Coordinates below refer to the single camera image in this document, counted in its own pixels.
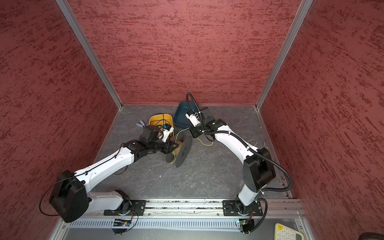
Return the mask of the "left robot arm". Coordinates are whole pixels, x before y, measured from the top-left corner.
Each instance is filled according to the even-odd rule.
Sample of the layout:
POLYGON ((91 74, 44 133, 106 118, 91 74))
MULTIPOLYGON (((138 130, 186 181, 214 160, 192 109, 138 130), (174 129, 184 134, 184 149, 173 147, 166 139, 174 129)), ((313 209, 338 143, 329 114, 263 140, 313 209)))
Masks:
POLYGON ((116 152, 81 170, 62 172, 53 187, 49 203, 66 223, 86 213, 111 211, 116 215, 133 214, 130 197, 122 190, 96 193, 93 188, 118 170, 150 153, 169 154, 178 145, 172 142, 174 127, 149 125, 138 140, 121 144, 116 152))

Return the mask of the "black cable spool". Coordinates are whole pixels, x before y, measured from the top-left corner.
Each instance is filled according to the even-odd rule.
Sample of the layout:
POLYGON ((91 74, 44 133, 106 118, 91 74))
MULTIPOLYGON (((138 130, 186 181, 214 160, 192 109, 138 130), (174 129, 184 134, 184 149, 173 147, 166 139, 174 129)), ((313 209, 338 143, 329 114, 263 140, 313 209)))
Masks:
POLYGON ((178 145, 175 150, 166 155, 166 163, 174 163, 176 168, 179 168, 186 160, 191 147, 193 137, 187 136, 182 141, 176 141, 175 145, 178 145))

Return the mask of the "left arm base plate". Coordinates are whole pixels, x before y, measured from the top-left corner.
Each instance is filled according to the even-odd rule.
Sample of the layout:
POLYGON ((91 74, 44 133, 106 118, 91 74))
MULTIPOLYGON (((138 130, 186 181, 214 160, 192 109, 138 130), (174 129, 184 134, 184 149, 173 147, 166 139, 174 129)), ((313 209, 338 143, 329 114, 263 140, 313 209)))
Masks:
POLYGON ((146 200, 123 200, 116 210, 105 210, 104 216, 142 216, 146 208, 146 200))

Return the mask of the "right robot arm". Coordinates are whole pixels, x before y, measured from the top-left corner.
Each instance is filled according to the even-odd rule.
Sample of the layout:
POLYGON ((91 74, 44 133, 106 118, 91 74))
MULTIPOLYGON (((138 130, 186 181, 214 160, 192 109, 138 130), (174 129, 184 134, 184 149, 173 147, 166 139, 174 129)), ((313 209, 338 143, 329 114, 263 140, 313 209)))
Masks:
POLYGON ((207 107, 200 113, 188 110, 185 116, 192 124, 190 132, 193 138, 212 136, 231 150, 243 164, 244 186, 236 196, 235 206, 241 215, 247 214, 262 195, 263 188, 276 177, 274 165, 267 160, 269 151, 250 145, 235 134, 226 122, 215 120, 207 107))

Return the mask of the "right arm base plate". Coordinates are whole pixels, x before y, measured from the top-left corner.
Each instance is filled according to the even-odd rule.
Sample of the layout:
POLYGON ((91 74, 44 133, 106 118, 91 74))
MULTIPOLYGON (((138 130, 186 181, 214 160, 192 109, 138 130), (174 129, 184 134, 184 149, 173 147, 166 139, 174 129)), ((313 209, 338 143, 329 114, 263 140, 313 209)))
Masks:
POLYGON ((261 204, 256 202, 244 206, 240 200, 224 200, 222 205, 224 216, 250 217, 253 215, 259 217, 263 215, 261 204))

